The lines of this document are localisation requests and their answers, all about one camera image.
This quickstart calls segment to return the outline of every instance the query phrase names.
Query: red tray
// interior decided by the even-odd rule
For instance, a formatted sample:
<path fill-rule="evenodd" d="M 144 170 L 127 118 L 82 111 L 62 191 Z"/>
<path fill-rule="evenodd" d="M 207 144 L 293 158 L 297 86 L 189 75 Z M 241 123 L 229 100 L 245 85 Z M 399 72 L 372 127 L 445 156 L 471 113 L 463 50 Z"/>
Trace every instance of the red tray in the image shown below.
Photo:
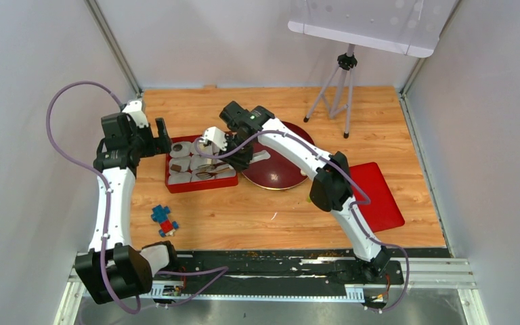
<path fill-rule="evenodd" d="M 200 135 L 189 135 L 187 137 L 174 137 L 172 143 L 182 142 L 182 141 L 190 141 L 194 142 L 197 137 Z M 213 188 L 227 188 L 229 186 L 237 186 L 238 185 L 238 174 L 233 177 L 221 178 L 221 179 L 210 179 L 208 181 L 195 181 L 190 183 L 182 183 L 182 184 L 169 184 L 169 163 L 172 158 L 169 154 L 167 154 L 167 161 L 165 166 L 165 184 L 169 189 L 170 193 L 184 193 L 184 192 L 193 192 L 193 191 L 201 191 L 201 190 L 210 190 Z"/>
<path fill-rule="evenodd" d="M 399 211 L 395 199 L 375 162 L 350 167 L 351 178 L 370 197 L 372 204 L 359 205 L 364 219 L 373 232 L 381 232 L 403 226 L 406 221 Z M 363 200 L 352 187 L 355 198 Z"/>

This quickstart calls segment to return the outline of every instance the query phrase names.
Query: red cutting board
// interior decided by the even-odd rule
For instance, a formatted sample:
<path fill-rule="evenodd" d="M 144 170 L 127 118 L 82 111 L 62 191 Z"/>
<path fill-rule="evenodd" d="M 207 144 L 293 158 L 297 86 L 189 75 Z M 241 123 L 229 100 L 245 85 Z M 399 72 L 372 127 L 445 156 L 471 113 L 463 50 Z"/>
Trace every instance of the red cutting board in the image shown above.
<path fill-rule="evenodd" d="M 369 162 L 352 166 L 349 170 L 351 178 L 372 201 L 369 205 L 359 205 L 359 208 L 373 232 L 401 227 L 406 223 L 378 164 Z M 352 190 L 358 200 L 364 199 L 355 188 Z"/>

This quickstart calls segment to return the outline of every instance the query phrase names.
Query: tripod leg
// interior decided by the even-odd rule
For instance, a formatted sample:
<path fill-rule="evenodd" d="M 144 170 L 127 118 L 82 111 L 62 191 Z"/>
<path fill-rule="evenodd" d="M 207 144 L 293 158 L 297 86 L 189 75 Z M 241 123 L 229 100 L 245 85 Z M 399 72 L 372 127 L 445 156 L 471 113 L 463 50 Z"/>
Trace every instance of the tripod leg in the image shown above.
<path fill-rule="evenodd" d="M 349 119 L 351 113 L 351 100 L 353 94 L 353 79 L 355 74 L 353 73 L 353 69 L 350 70 L 350 80 L 349 80 L 349 90 L 348 90 L 348 107 L 346 108 L 346 126 L 344 129 L 344 139 L 349 137 Z"/>
<path fill-rule="evenodd" d="M 336 65 L 335 69 L 332 71 L 332 73 L 328 77 L 328 80 L 326 81 L 326 84 L 324 84 L 324 86 L 322 87 L 322 90 L 320 90 L 320 93 L 318 94 L 314 104 L 310 108 L 310 111 L 308 111 L 308 114 L 306 114 L 306 117 L 304 118 L 304 122 L 307 122 L 310 119 L 310 117 L 312 116 L 312 113 L 316 109 L 316 106 L 320 102 L 320 99 L 324 99 L 324 101 L 326 101 L 326 98 L 324 97 L 324 93 L 326 92 L 326 89 L 330 86 L 330 83 L 332 82 L 332 79 L 334 78 L 334 75 L 336 74 L 336 72 L 338 71 L 339 68 L 340 68 L 340 66 Z"/>
<path fill-rule="evenodd" d="M 340 104 L 340 99 L 342 99 L 342 92 L 344 91 L 344 83 L 346 82 L 346 74 L 347 70 L 342 70 L 340 74 L 340 78 L 338 79 L 338 85 L 336 86 L 336 95 L 334 96 L 334 103 L 332 104 L 332 109 L 329 112 L 330 118 L 334 118 L 334 115 L 337 113 L 338 104 Z"/>

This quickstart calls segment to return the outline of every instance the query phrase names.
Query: cable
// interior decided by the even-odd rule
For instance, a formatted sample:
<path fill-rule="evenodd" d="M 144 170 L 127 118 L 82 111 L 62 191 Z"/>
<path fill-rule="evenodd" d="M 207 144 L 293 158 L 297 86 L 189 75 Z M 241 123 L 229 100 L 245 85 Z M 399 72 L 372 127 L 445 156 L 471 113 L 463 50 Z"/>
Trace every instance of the cable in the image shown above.
<path fill-rule="evenodd" d="M 186 273 L 186 267 L 181 267 L 180 270 L 183 272 L 183 273 Z M 182 277 L 182 289 L 186 289 L 186 276 L 183 276 Z"/>
<path fill-rule="evenodd" d="M 167 275 L 170 275 L 170 276 L 203 276 L 203 275 L 215 273 L 215 272 L 218 272 L 218 271 L 220 271 L 220 273 L 218 273 L 218 275 L 216 275 L 212 280 L 210 280 L 202 288 L 198 289 L 198 291 L 193 293 L 190 297 L 188 297 L 188 298 L 186 298 L 183 301 L 180 301 L 178 303 L 160 304 L 160 306 L 163 306 L 165 308 L 168 308 L 168 307 L 178 307 L 180 305 L 183 305 L 183 304 L 187 303 L 188 301 L 191 301 L 192 299 L 194 299 L 194 297 L 196 297 L 200 293 L 202 293 L 202 291 L 206 290 L 206 288 L 208 288 L 212 283 L 214 283 L 214 281 L 218 280 L 221 276 L 223 276 L 224 273 L 226 273 L 228 271 L 228 266 L 221 266 L 221 267 L 217 267 L 215 269 L 209 269 L 207 271 L 190 272 L 190 273 L 171 272 L 171 271 L 159 271 L 159 272 L 157 272 L 156 274 L 167 274 Z"/>
<path fill-rule="evenodd" d="M 391 286 L 391 283 L 389 281 L 389 274 L 385 275 L 386 278 L 386 290 L 382 292 L 381 294 L 377 295 L 376 298 L 382 298 L 384 295 L 386 296 L 386 299 L 389 297 L 389 288 Z"/>
<path fill-rule="evenodd" d="M 273 133 L 273 134 L 279 134 L 283 137 L 289 137 L 293 140 L 295 140 L 296 142 L 298 142 L 299 144 L 301 144 L 304 148 L 306 148 L 308 151 L 310 151 L 310 153 L 312 153 L 314 156 L 316 156 L 318 159 L 324 161 L 325 163 L 329 164 L 330 166 L 332 166 L 334 169 L 336 169 L 364 198 L 365 200 L 364 201 L 360 201 L 358 202 L 357 200 L 355 200 L 354 202 L 352 202 L 350 205 L 349 205 L 349 210 L 351 212 L 351 214 L 353 215 L 353 218 L 355 219 L 356 223 L 358 224 L 357 226 L 360 227 L 362 233 L 364 233 L 364 235 L 366 236 L 367 239 L 371 240 L 373 243 L 377 244 L 377 245 L 380 245 L 380 246 L 386 246 L 386 247 L 395 247 L 395 248 L 398 248 L 403 254 L 404 254 L 404 257 L 406 259 L 406 281 L 404 282 L 404 289 L 401 293 L 401 295 L 397 298 L 397 300 L 389 307 L 387 308 L 384 308 L 384 309 L 376 309 L 376 308 L 370 308 L 370 310 L 372 311 L 376 311 L 378 313 L 382 313 L 384 311 L 390 311 L 392 309 L 394 309 L 397 305 L 399 305 L 399 303 L 402 301 L 404 295 L 406 294 L 406 291 L 408 289 L 408 283 L 410 281 L 410 258 L 408 256 L 408 253 L 406 252 L 406 250 L 399 246 L 399 245 L 396 245 L 396 244 L 386 244 L 384 242 L 381 242 L 380 240 L 377 240 L 376 238 L 373 238 L 367 231 L 366 229 L 364 228 L 364 226 L 362 225 L 362 222 L 360 222 L 360 218 L 358 218 L 358 216 L 355 214 L 355 210 L 353 209 L 353 206 L 354 205 L 357 205 L 357 204 L 370 204 L 371 203 L 371 200 L 370 200 L 370 197 L 354 182 L 354 180 L 348 176 L 348 174 L 346 174 L 346 172 L 344 172 L 344 170 L 342 170 L 342 168 L 340 168 L 340 166 L 334 164 L 333 162 L 330 162 L 328 159 L 320 156 L 314 149 L 312 149 L 312 147 L 310 147 L 308 144 L 306 144 L 304 141 L 300 140 L 298 137 L 294 136 L 294 135 L 291 135 L 290 133 L 288 132 L 282 132 L 282 131 L 278 131 L 278 130 L 265 130 L 265 131 L 260 131 L 254 135 L 252 135 L 251 137 L 249 137 L 248 139 L 246 139 L 246 141 L 242 142 L 239 146 L 237 146 L 236 148 L 234 148 L 231 152 L 227 152 L 225 154 L 220 154 L 218 156 L 213 156 L 213 155 L 210 155 L 210 154 L 205 154 L 203 153 L 201 150 L 200 150 L 200 147 L 198 146 L 198 143 L 201 142 L 202 140 L 204 140 L 203 138 L 199 137 L 197 138 L 196 140 L 194 140 L 194 148 L 196 149 L 197 153 L 205 158 L 211 158 L 211 159 L 222 159 L 222 158 L 226 158 L 228 156 L 231 156 L 233 154 L 235 154 L 237 151 L 239 151 L 240 149 L 242 149 L 245 145 L 247 145 L 250 141 L 254 140 L 255 138 L 259 137 L 260 135 L 263 135 L 263 134 L 268 134 L 268 133 Z"/>
<path fill-rule="evenodd" d="M 285 132 L 282 132 L 282 131 L 278 131 L 278 130 L 265 130 L 265 131 L 260 131 L 258 133 L 255 133 L 254 135 L 252 135 L 251 137 L 249 137 L 248 139 L 246 139 L 244 142 L 242 142 L 239 146 L 237 146 L 236 148 L 234 148 L 231 152 L 227 152 L 225 154 L 220 154 L 218 156 L 214 156 L 212 154 L 205 154 L 204 152 L 202 152 L 202 150 L 200 150 L 200 148 L 198 147 L 198 143 L 201 142 L 201 140 L 204 140 L 203 138 L 201 137 L 197 137 L 195 140 L 194 140 L 194 148 L 196 150 L 196 152 L 201 155 L 202 157 L 205 157 L 205 158 L 210 158 L 210 159 L 222 159 L 222 158 L 226 158 L 226 157 L 229 157 L 235 153 L 237 153 L 237 151 L 239 151 L 240 149 L 242 149 L 245 145 L 247 145 L 249 142 L 251 142 L 252 140 L 256 139 L 257 137 L 259 137 L 260 135 L 263 135 L 263 134 L 269 134 L 269 133 L 273 133 L 273 134 L 279 134 L 283 137 L 289 137 L 291 138 L 292 140 L 295 140 L 296 142 L 298 142 L 299 144 L 301 144 L 304 148 L 306 148 L 308 151 L 310 151 L 310 153 L 312 153 L 314 156 L 318 157 L 321 161 L 329 164 L 330 166 L 332 166 L 334 169 L 336 169 L 349 183 L 350 185 L 352 185 L 363 197 L 364 197 L 364 200 L 363 201 L 358 201 L 356 200 L 355 203 L 356 204 L 361 204 L 361 205 L 368 205 L 370 204 L 372 201 L 370 200 L 370 197 L 354 182 L 354 180 L 348 175 L 346 174 L 346 172 L 340 168 L 340 166 L 334 164 L 333 162 L 329 161 L 328 159 L 320 156 L 314 149 L 312 149 L 312 147 L 305 143 L 303 140 L 300 140 L 298 137 L 294 136 L 294 135 L 291 135 L 290 133 L 285 133 Z"/>
<path fill-rule="evenodd" d="M 218 271 L 220 271 L 220 274 L 215 276 L 205 286 L 203 286 L 199 291 L 197 291 L 196 293 L 192 294 L 187 299 L 184 299 L 183 301 L 181 301 L 179 303 L 176 303 L 176 302 L 170 303 L 170 304 L 157 303 L 156 305 L 150 304 L 150 305 L 142 307 L 140 309 L 140 311 L 145 311 L 147 309 L 156 308 L 156 307 L 164 307 L 164 308 L 178 307 L 178 306 L 180 306 L 180 305 L 182 305 L 184 303 L 187 303 L 188 301 L 191 301 L 196 296 L 198 296 L 200 293 L 202 293 L 202 291 L 204 291 L 204 289 L 208 288 L 212 283 L 214 283 L 214 281 L 218 280 L 222 275 L 224 275 L 224 273 L 226 273 L 228 271 L 228 266 L 217 267 L 215 269 L 209 269 L 207 271 L 190 272 L 190 273 L 187 273 L 187 272 L 170 272 L 170 271 L 159 271 L 159 272 L 157 272 L 156 274 L 167 274 L 167 275 L 172 275 L 172 276 L 183 276 L 183 277 L 186 277 L 186 276 L 203 276 L 203 275 L 212 274 L 212 273 L 218 272 Z M 83 323 L 83 321 L 82 321 L 82 314 L 83 314 L 83 310 L 84 309 L 85 309 L 85 306 L 82 306 L 82 305 L 81 305 L 81 308 L 79 308 L 79 315 L 77 316 L 77 319 L 79 320 L 79 325 L 85 325 Z M 116 324 L 122 322 L 127 316 L 128 315 L 124 315 L 124 316 L 116 319 L 115 321 L 109 323 L 109 325 L 116 325 Z"/>
<path fill-rule="evenodd" d="M 57 152 L 61 156 L 63 156 L 66 160 L 72 162 L 73 164 L 76 164 L 76 165 L 78 165 L 78 166 L 80 166 L 80 167 L 82 167 L 84 169 L 87 169 L 88 171 L 92 171 L 104 183 L 104 187 L 106 188 L 106 207 L 104 209 L 104 224 L 102 226 L 102 233 L 103 234 L 107 234 L 108 233 L 109 217 L 110 217 L 110 193 L 112 192 L 112 189 L 109 186 L 108 180 L 106 179 L 106 177 L 104 177 L 104 175 L 102 175 L 101 172 L 99 172 L 96 169 L 94 169 L 91 165 L 85 164 L 85 163 L 83 163 L 83 162 L 81 162 L 81 161 L 79 161 L 79 160 L 69 156 L 65 151 L 63 151 L 63 149 L 61 149 L 59 147 L 59 145 L 56 143 L 55 139 L 53 138 L 53 133 L 51 132 L 51 113 L 53 111 L 53 106 L 55 105 L 57 99 L 65 91 L 67 91 L 67 90 L 69 90 L 69 89 L 71 89 L 73 87 L 79 86 L 79 85 L 93 85 L 93 86 L 97 86 L 97 87 L 103 89 L 104 91 L 106 91 L 110 95 L 110 97 L 112 97 L 112 99 L 114 99 L 114 101 L 116 102 L 116 104 L 119 107 L 122 105 L 122 102 L 117 98 L 117 96 L 109 88 L 107 88 L 107 87 L 105 87 L 105 86 L 103 86 L 103 85 L 101 85 L 99 83 L 96 83 L 94 81 L 78 81 L 76 83 L 71 83 L 71 84 L 61 88 L 61 90 L 57 91 L 57 93 L 53 96 L 53 99 L 49 103 L 49 107 L 47 109 L 47 119 L 46 119 L 47 137 L 49 138 L 49 142 L 51 143 L 53 148 L 55 150 L 57 150 Z M 132 308 L 126 306 L 119 299 L 119 297 L 116 295 L 114 289 L 110 285 L 110 281 L 109 281 L 108 275 L 106 273 L 106 241 L 107 241 L 107 237 L 103 236 L 102 237 L 102 243 L 101 243 L 101 249 L 100 249 L 100 262 L 101 262 L 101 265 L 100 265 L 101 266 L 101 268 L 100 268 L 101 272 L 100 273 L 101 273 L 101 277 L 102 277 L 102 280 L 104 282 L 104 285 L 106 287 L 106 290 L 108 291 L 108 294 L 110 295 L 112 300 L 118 306 L 120 306 L 124 311 L 126 311 L 127 313 L 132 313 L 132 314 L 138 313 L 140 311 L 140 297 L 136 296 L 137 307 L 136 307 L 136 309 L 132 309 Z"/>
<path fill-rule="evenodd" d="M 100 83 L 96 83 L 94 81 L 78 81 L 76 83 L 71 83 L 71 84 L 61 88 L 61 90 L 57 91 L 57 93 L 53 96 L 53 99 L 49 103 L 49 107 L 47 108 L 47 117 L 45 119 L 45 124 L 46 124 L 46 128 L 47 128 L 47 137 L 49 138 L 49 142 L 51 143 L 53 148 L 61 156 L 63 156 L 66 160 L 68 160 L 68 161 L 72 162 L 73 164 L 76 164 L 76 165 L 78 165 L 78 166 L 80 166 L 80 167 L 82 167 L 84 169 L 87 169 L 88 171 L 91 171 L 91 172 L 95 173 L 102 180 L 102 182 L 104 184 L 104 187 L 106 188 L 106 191 L 105 191 L 105 194 L 106 194 L 106 206 L 105 206 L 105 210 L 104 210 L 104 223 L 103 223 L 102 233 L 103 234 L 107 234 L 108 233 L 109 219 L 110 219 L 110 194 L 112 193 L 112 189 L 110 188 L 108 180 L 106 179 L 106 177 L 104 175 L 102 175 L 102 173 L 100 173 L 99 171 L 94 169 L 91 165 L 85 164 L 84 162 L 81 162 L 81 161 L 79 161 L 79 160 L 69 156 L 65 151 L 63 151 L 63 149 L 61 149 L 61 147 L 59 147 L 59 145 L 57 144 L 57 142 L 53 138 L 53 133 L 51 132 L 51 113 L 53 111 L 53 107 L 54 107 L 56 101 L 58 100 L 58 98 L 65 91 L 69 90 L 70 88 L 79 86 L 79 85 L 93 85 L 93 86 L 99 87 L 99 88 L 103 89 L 104 91 L 106 91 L 110 95 L 110 97 L 112 97 L 112 99 L 114 99 L 114 101 L 119 106 L 119 108 L 122 105 L 122 102 L 118 99 L 118 97 L 109 88 L 101 85 Z M 103 283 L 104 283 L 104 285 L 106 287 L 106 290 L 108 291 L 108 294 L 112 298 L 112 300 L 120 308 L 122 308 L 127 313 L 131 313 L 133 315 L 137 314 L 141 310 L 144 309 L 144 308 L 143 309 L 141 308 L 140 297 L 138 295 L 136 296 L 137 307 L 136 307 L 136 309 L 132 309 L 132 308 L 126 306 L 123 303 L 123 301 L 116 295 L 114 289 L 110 285 L 110 281 L 109 281 L 108 275 L 106 273 L 106 241 L 107 241 L 107 237 L 103 236 L 102 237 L 101 250 L 100 250 L 100 261 L 101 261 L 101 265 L 100 265 L 101 268 L 100 269 L 101 269 L 101 277 L 102 277 Z M 226 273 L 226 271 L 228 270 L 228 267 L 225 266 L 225 267 L 219 267 L 217 269 L 212 269 L 212 270 L 208 270 L 208 271 L 192 272 L 192 273 L 180 273 L 180 272 L 162 273 L 162 274 L 175 274 L 175 275 L 180 275 L 180 276 L 196 276 L 196 275 L 214 273 L 214 272 L 219 271 L 219 270 L 221 270 L 222 272 L 218 276 L 216 276 L 214 279 L 212 279 L 206 286 L 202 287 L 199 291 L 197 291 L 194 295 L 192 295 L 191 297 L 189 297 L 185 301 L 181 301 L 180 303 L 170 304 L 169 307 L 175 307 L 175 306 L 178 306 L 178 305 L 182 305 L 183 303 L 186 303 L 188 301 L 191 301 L 196 295 L 199 295 L 204 289 L 206 289 L 214 281 L 216 281 L 224 273 Z"/>
<path fill-rule="evenodd" d="M 384 242 L 381 242 L 380 240 L 377 240 L 376 238 L 373 238 L 365 229 L 364 229 L 364 226 L 362 225 L 362 222 L 360 222 L 360 218 L 358 218 L 358 216 L 355 214 L 355 210 L 353 209 L 353 206 L 355 205 L 355 202 L 352 202 L 350 205 L 349 205 L 349 209 L 350 209 L 350 212 L 351 214 L 353 215 L 353 218 L 355 219 L 355 222 L 358 224 L 357 226 L 360 227 L 361 231 L 364 233 L 364 235 L 366 236 L 367 239 L 371 240 L 373 243 L 375 244 L 378 244 L 380 246 L 386 246 L 386 247 L 394 247 L 394 248 L 397 248 L 399 249 L 402 254 L 404 254 L 404 258 L 406 259 L 406 280 L 404 281 L 404 288 L 402 290 L 402 293 L 399 295 L 399 297 L 397 298 L 397 300 L 389 307 L 386 307 L 386 308 L 383 308 L 383 309 L 377 309 L 377 308 L 370 308 L 370 310 L 372 311 L 376 311 L 376 312 L 383 312 L 383 311 L 390 311 L 392 309 L 394 309 L 397 305 L 399 305 L 399 303 L 402 301 L 402 299 L 404 298 L 404 295 L 406 294 L 406 291 L 408 290 L 408 284 L 410 283 L 410 258 L 408 256 L 408 252 L 406 252 L 406 250 L 401 247 L 400 245 L 396 245 L 396 244 L 386 244 Z"/>

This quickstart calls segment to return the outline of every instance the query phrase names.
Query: utensil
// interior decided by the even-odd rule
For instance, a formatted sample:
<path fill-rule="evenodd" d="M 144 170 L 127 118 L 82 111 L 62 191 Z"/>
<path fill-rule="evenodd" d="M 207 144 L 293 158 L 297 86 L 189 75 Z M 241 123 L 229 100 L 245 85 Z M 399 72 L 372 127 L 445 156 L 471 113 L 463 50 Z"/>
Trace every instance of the utensil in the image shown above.
<path fill-rule="evenodd" d="M 220 167 L 220 166 L 223 166 L 223 165 L 227 165 L 228 164 L 226 162 L 217 162 L 215 164 L 205 164 L 205 165 L 200 165 L 198 166 L 198 168 L 196 169 L 199 173 L 202 173 L 202 172 L 205 172 L 205 171 L 214 171 L 216 168 Z"/>
<path fill-rule="evenodd" d="M 196 173 L 196 176 L 200 179 L 210 179 L 218 174 L 222 174 L 222 173 L 225 173 L 225 172 L 231 171 L 231 170 L 232 170 L 232 168 L 226 167 L 226 168 L 219 169 L 217 171 L 201 171 L 199 173 Z"/>

